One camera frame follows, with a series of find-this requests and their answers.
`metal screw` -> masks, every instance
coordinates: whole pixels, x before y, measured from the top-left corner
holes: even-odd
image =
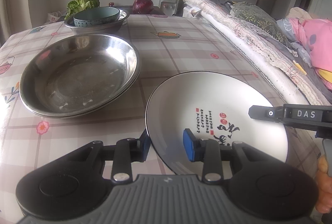
[[[128,180],[129,178],[130,178],[129,174],[126,174],[126,173],[117,173],[117,174],[115,174],[115,175],[113,176],[113,179],[114,179],[115,181],[120,181],[120,182],[122,182],[122,181],[126,181],[126,180]]]
[[[209,173],[205,175],[205,179],[209,182],[215,182],[221,179],[221,175],[216,173]]]

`metal basin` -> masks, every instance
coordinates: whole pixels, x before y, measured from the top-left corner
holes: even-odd
[[[137,78],[137,49],[109,34],[85,34],[58,41],[27,65],[20,96],[33,113],[73,117],[119,97]]]
[[[107,23],[104,25],[92,26],[92,27],[77,27],[74,24],[74,16],[71,16],[64,21],[64,25],[72,30],[75,35],[86,34],[86,33],[109,33],[115,34],[122,27],[122,24],[129,17],[129,12],[125,10],[120,10],[119,19],[112,23]]]

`blue patterned bowl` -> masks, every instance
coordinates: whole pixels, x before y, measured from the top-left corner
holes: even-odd
[[[117,21],[120,10],[113,7],[96,7],[81,11],[74,15],[74,24],[77,27],[92,27]]]

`table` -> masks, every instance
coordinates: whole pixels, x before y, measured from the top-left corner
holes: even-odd
[[[133,12],[132,12],[132,5],[114,6],[114,8],[126,10],[130,14],[133,14]],[[164,12],[158,6],[154,6],[153,10],[152,10],[152,12],[150,14],[165,15]]]
[[[134,44],[142,59],[138,79],[120,98],[88,115],[50,119],[28,111],[20,100],[18,85],[29,61],[45,47],[72,36],[63,22],[12,35],[0,49],[0,223],[16,223],[22,213],[15,188],[28,172],[90,141],[104,145],[134,137],[145,129],[146,102],[167,78],[192,70],[208,70],[235,77],[261,92],[273,105],[284,101],[223,36],[207,22],[183,17],[130,15],[118,35]],[[172,38],[163,35],[167,31]],[[313,175],[319,154],[305,131],[287,129],[288,163]],[[109,178],[112,163],[103,176]],[[133,176],[172,173],[150,149],[145,163],[132,164]]]

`white ceramic plate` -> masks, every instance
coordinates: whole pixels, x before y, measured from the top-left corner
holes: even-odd
[[[232,144],[243,141],[285,162],[288,141],[282,124],[254,120],[252,105],[272,107],[257,90],[233,77],[215,72],[194,71],[175,75],[151,95],[145,113],[153,147],[176,174],[202,173],[201,162],[188,160],[183,130],[197,138]]]

